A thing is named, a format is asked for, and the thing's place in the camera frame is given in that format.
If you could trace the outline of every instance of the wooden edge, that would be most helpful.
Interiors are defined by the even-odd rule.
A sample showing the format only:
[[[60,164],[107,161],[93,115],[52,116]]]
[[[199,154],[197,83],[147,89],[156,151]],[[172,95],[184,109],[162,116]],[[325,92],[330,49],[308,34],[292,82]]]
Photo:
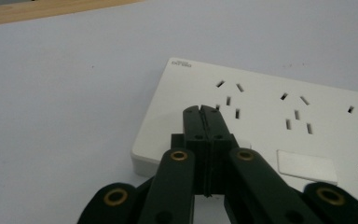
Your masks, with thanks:
[[[116,7],[141,0],[38,0],[0,6],[0,24],[58,16],[103,7]]]

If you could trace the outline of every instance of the white desk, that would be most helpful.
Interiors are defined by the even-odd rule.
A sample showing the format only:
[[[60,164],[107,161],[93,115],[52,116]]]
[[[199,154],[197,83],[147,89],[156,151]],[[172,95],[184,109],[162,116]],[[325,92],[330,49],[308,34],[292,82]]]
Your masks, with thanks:
[[[167,60],[358,91],[358,2],[156,0],[0,25],[0,223],[75,223],[138,186],[130,150]],[[225,223],[199,199],[195,223]]]

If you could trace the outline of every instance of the printed logo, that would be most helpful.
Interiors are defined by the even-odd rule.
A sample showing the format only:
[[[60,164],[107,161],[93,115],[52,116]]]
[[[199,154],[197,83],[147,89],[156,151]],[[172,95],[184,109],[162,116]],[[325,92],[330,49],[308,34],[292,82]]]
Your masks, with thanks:
[[[191,64],[190,64],[190,63],[188,63],[188,62],[182,62],[182,61],[172,62],[172,64],[180,65],[180,66],[183,66],[183,67],[191,67]]]

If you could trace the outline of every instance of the socket slot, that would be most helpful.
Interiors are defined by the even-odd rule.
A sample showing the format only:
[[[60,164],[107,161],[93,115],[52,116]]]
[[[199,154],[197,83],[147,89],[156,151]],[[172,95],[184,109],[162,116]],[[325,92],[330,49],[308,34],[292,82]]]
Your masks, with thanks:
[[[216,87],[219,88],[221,87],[223,84],[225,84],[225,80],[221,80],[216,84]]]
[[[298,112],[298,110],[295,110],[295,118],[296,120],[300,120],[300,113]]]
[[[351,105],[350,108],[348,109],[348,113],[351,114],[353,112],[353,109],[354,109],[354,107]]]
[[[240,92],[243,92],[243,87],[241,86],[240,83],[237,83],[237,87],[238,87],[238,90],[239,90]]]
[[[240,118],[240,110],[237,108],[235,110],[235,119],[239,119]]]
[[[286,120],[286,129],[287,129],[287,130],[292,130],[292,124],[291,124],[291,122],[290,122],[290,119],[287,119],[287,120]]]
[[[226,105],[231,105],[231,96],[228,96],[226,99]]]
[[[281,96],[281,100],[286,99],[287,95],[288,95],[288,94],[285,92],[285,93]]]
[[[313,134],[312,126],[310,125],[310,123],[307,123],[307,131],[309,134]]]
[[[308,100],[304,96],[300,96],[300,99],[304,102],[305,105],[310,104],[310,102],[308,102]]]

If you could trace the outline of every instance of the white power strip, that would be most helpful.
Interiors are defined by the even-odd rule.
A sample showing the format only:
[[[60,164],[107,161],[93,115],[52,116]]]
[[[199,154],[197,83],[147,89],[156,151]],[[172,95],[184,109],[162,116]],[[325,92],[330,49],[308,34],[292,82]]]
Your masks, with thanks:
[[[157,171],[192,105],[219,109],[291,187],[323,181],[358,199],[358,92],[172,58],[131,152],[135,173]]]

